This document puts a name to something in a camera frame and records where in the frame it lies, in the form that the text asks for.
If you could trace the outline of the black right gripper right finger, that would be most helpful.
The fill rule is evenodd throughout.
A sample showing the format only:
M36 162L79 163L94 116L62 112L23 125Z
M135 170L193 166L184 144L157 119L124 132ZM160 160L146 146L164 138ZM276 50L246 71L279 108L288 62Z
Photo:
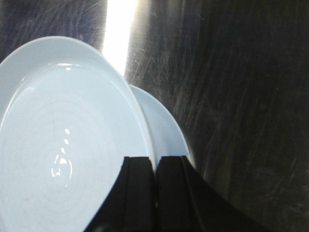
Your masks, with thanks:
M185 156L165 156L156 170L160 232L264 232L217 194Z

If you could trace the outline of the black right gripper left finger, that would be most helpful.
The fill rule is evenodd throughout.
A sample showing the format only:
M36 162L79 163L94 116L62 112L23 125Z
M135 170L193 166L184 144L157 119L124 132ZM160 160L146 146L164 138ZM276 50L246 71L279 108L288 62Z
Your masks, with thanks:
M86 230L155 231L155 181L148 157L124 157L117 180Z

